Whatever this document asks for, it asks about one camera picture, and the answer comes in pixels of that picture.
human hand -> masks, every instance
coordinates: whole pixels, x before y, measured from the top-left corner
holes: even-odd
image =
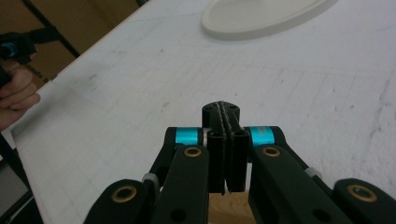
[[[0,88],[0,131],[20,119],[40,101],[33,75],[14,60],[1,62],[11,81]]]

white dish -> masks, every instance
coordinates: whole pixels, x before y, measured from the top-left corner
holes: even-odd
[[[212,0],[202,16],[204,30],[219,39],[272,35],[311,20],[336,0]]]

finger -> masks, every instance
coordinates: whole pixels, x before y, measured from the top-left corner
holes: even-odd
[[[26,98],[30,97],[31,95],[34,95],[36,91],[36,85],[33,83],[29,83],[28,86],[21,91],[11,94],[5,99],[2,99],[2,101],[0,102],[0,107],[7,108],[16,105],[25,100]]]
[[[37,104],[40,102],[41,97],[39,94],[35,93],[28,98],[24,99],[23,101],[20,101],[19,103],[12,105],[10,109],[13,110],[22,110],[22,109],[29,109],[33,105]]]
[[[32,82],[33,78],[33,74],[29,70],[21,67],[11,70],[8,74],[11,76],[11,81],[1,89],[1,98],[23,90]]]
[[[20,64],[15,60],[5,60],[1,62],[3,69],[8,73],[9,71],[17,68]]]

blue tape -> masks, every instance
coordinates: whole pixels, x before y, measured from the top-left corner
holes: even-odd
[[[253,148],[264,144],[274,144],[274,133],[268,126],[252,126],[249,127]]]
[[[198,128],[177,128],[176,143],[198,145]]]
[[[7,57],[12,58],[17,54],[17,48],[12,43],[4,43],[1,45],[3,49],[7,49]]]

white tabletop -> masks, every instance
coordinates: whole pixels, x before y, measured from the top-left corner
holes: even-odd
[[[40,91],[13,128],[46,223],[81,223],[101,192],[149,171],[169,126],[223,100],[275,125],[332,187],[356,177],[396,198],[396,3],[342,0],[288,31],[206,35],[208,0],[150,0]]]

